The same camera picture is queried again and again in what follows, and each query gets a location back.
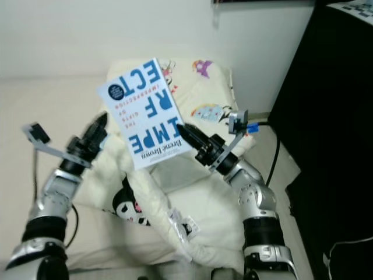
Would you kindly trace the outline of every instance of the black cable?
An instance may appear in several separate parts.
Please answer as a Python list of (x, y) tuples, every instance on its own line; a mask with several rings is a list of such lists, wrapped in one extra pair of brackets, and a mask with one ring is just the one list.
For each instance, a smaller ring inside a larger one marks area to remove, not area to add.
[[(33, 184), (34, 184), (33, 198), (34, 198), (34, 201), (33, 201), (33, 203), (35, 203), (35, 201), (37, 199), (37, 189), (38, 189), (38, 186), (37, 186), (38, 185), (37, 184), (37, 162), (38, 162), (38, 153), (37, 153), (37, 149), (34, 149), (34, 153), (33, 153)], [(79, 227), (79, 214), (78, 214), (78, 210), (76, 210), (74, 204), (72, 204), (72, 209), (75, 213), (75, 218), (76, 218), (75, 229), (74, 229), (74, 233), (73, 233), (69, 243), (66, 245), (66, 249), (69, 248), (71, 243), (74, 241), (76, 233), (78, 232), (78, 227)]]
[(76, 219), (76, 222), (75, 222), (75, 229), (74, 229), (74, 233), (69, 241), (69, 243), (66, 245), (66, 249), (70, 247), (71, 243), (74, 241), (75, 239), (75, 236), (76, 236), (76, 233), (78, 232), (78, 227), (79, 227), (79, 214), (78, 214), (78, 210), (76, 210), (74, 204), (72, 204), (72, 209), (75, 213), (75, 219)]
[(261, 126), (261, 125), (267, 125), (268, 127), (271, 127), (272, 130), (273, 130), (273, 132), (276, 135), (276, 151), (275, 151), (275, 156), (273, 158), (273, 162), (272, 162), (272, 165), (270, 167), (269, 174), (268, 174), (268, 179), (267, 179), (267, 182), (266, 182), (266, 186), (269, 187), (270, 181), (271, 181), (272, 176), (273, 176), (273, 172), (275, 171), (275, 167), (276, 167), (276, 163), (277, 163), (277, 158), (279, 157), (280, 139), (277, 136), (275, 129), (271, 126), (270, 122), (268, 122), (268, 121), (260, 121), (260, 122), (258, 122), (258, 125), (259, 126)]
[(36, 201), (36, 198), (37, 198), (37, 160), (38, 160), (37, 149), (34, 149), (34, 153), (33, 153), (34, 200), (33, 200), (33, 203)]

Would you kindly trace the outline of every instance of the book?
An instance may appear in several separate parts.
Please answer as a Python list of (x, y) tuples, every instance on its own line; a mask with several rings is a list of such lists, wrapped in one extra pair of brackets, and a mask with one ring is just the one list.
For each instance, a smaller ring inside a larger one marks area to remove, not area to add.
[(191, 150), (177, 124), (184, 124), (159, 63), (151, 61), (98, 88), (119, 125), (135, 169)]

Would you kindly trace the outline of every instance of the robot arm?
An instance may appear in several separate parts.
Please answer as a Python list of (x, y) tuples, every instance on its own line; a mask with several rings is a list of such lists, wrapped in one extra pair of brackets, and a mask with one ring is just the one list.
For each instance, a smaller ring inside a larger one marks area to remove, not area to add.
[(65, 230), (67, 214), (82, 181), (85, 168), (91, 166), (106, 137), (107, 114), (101, 115), (83, 134), (73, 137), (66, 152), (46, 145), (48, 135), (39, 124), (23, 127), (24, 133), (40, 151), (63, 158), (49, 176), (36, 199), (26, 229), (5, 271), (4, 280), (67, 280)]
[(299, 280), (290, 249), (285, 246), (275, 194), (265, 186), (256, 168), (231, 153), (247, 131), (247, 111), (231, 114), (228, 129), (236, 138), (225, 146), (216, 134), (209, 138), (191, 124), (178, 125), (181, 136), (198, 151), (196, 159), (210, 166), (210, 171), (216, 169), (238, 194), (244, 224), (245, 271), (248, 269), (244, 279)]

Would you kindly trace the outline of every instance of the blue connector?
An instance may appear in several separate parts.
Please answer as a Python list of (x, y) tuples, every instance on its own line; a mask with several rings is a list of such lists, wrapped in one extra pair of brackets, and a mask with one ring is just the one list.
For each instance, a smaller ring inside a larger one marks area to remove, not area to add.
[(259, 125), (258, 123), (252, 123), (247, 125), (247, 132), (249, 133), (256, 133), (259, 131)]

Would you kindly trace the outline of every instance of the black circular badge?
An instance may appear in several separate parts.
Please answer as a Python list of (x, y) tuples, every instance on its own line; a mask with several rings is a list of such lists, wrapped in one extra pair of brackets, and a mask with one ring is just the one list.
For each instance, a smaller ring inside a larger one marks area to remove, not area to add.
[(124, 97), (124, 90), (120, 85), (109, 86), (108, 93), (114, 100), (122, 100)]

